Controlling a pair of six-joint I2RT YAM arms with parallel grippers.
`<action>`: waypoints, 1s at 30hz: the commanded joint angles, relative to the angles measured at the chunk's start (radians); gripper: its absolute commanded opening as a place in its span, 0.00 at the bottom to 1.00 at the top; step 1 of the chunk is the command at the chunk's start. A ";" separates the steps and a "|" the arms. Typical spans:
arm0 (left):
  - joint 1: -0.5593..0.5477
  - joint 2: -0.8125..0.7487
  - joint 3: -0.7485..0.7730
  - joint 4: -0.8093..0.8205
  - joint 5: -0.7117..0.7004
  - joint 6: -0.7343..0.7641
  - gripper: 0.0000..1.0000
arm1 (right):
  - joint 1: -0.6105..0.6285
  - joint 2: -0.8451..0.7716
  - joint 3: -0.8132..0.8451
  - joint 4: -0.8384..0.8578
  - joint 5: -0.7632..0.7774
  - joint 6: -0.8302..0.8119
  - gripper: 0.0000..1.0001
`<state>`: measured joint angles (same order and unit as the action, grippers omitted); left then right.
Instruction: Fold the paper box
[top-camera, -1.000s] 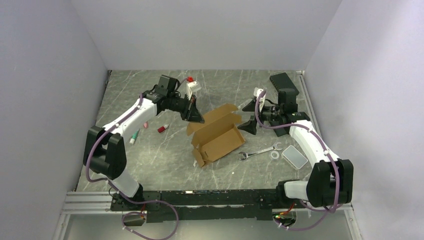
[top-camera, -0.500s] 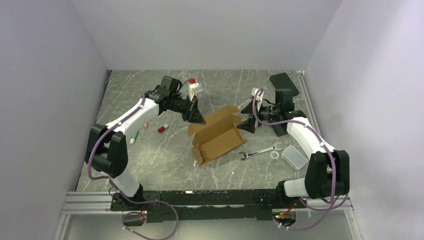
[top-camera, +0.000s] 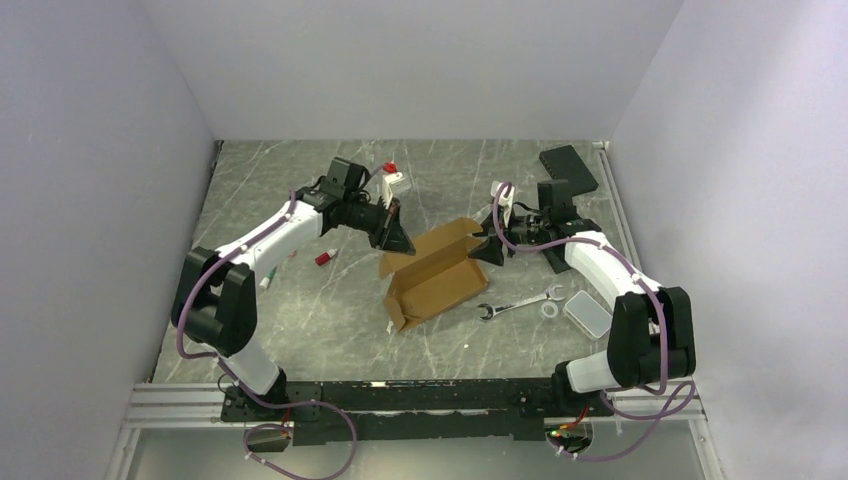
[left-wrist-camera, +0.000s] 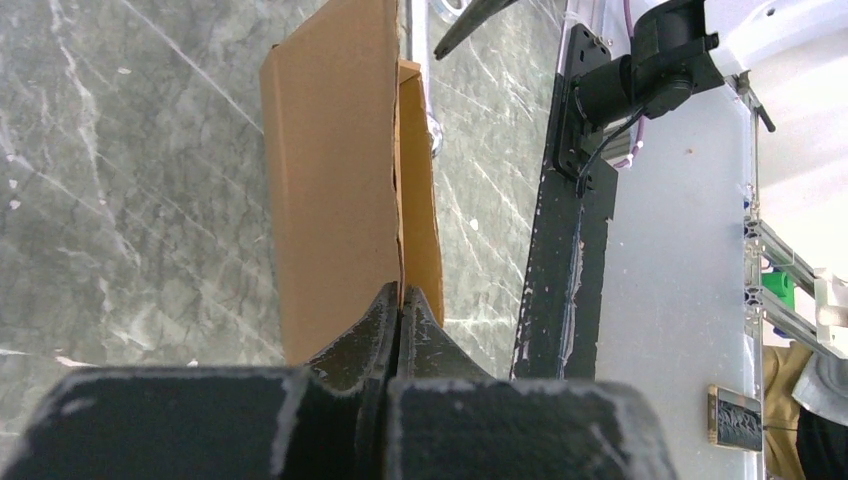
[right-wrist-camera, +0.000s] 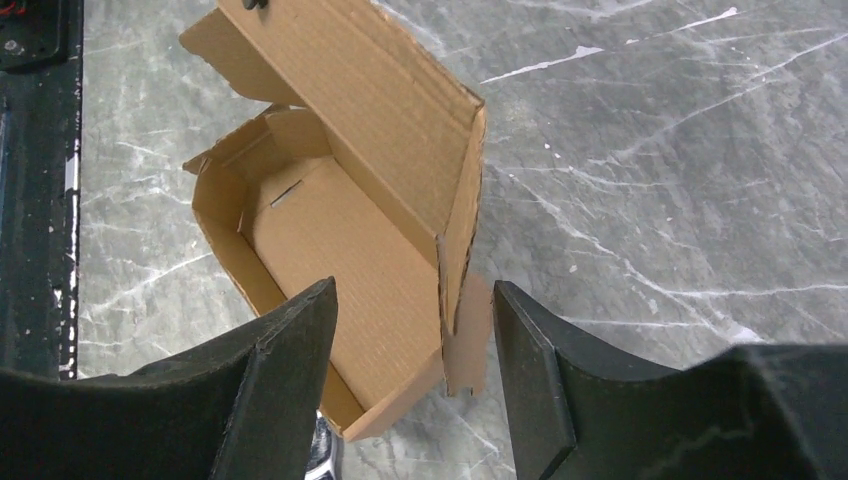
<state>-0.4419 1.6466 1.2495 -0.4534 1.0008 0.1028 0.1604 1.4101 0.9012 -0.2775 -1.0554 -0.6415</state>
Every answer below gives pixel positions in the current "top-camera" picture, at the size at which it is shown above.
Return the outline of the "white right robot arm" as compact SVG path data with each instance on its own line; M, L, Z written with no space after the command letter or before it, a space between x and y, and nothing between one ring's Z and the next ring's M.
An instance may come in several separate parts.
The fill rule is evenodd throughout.
M552 268L582 275L611 309L605 350L559 364L551 401L574 415L590 393L649 388L663 393L672 379L696 368L692 306L680 287L664 287L619 252L594 221L579 215L566 181L538 183L538 205L515 214L514 186L494 182L491 212L474 259L501 266L517 253L540 253Z

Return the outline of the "brown cardboard paper box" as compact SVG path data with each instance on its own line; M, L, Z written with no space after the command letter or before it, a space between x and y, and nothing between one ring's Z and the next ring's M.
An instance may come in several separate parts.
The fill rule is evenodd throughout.
M482 241L481 225L467 217L434 228L413 240L416 254L386 253L378 276L391 282L383 299L395 329L421 325L485 291L489 280L470 257Z

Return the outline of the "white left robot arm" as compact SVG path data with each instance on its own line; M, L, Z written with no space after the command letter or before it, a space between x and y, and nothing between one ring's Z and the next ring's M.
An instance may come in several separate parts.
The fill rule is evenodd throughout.
M279 417L288 402L287 377L256 334L261 281L298 248L338 227L365 233L374 249L415 254L400 221L399 196L410 187L393 163L368 168L335 157L326 174L291 191L248 233L215 249L190 250L171 313L178 354L213 359L248 394L258 417Z

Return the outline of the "red small bottle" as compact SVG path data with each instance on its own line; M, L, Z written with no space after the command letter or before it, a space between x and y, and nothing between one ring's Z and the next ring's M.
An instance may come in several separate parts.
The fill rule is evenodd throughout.
M338 254L337 249L328 249L327 251L325 251L322 254L320 254L319 256L317 256L314 259L314 261L318 266L323 266L323 265L327 264L329 261L331 261L332 259L334 259L337 256L337 254Z

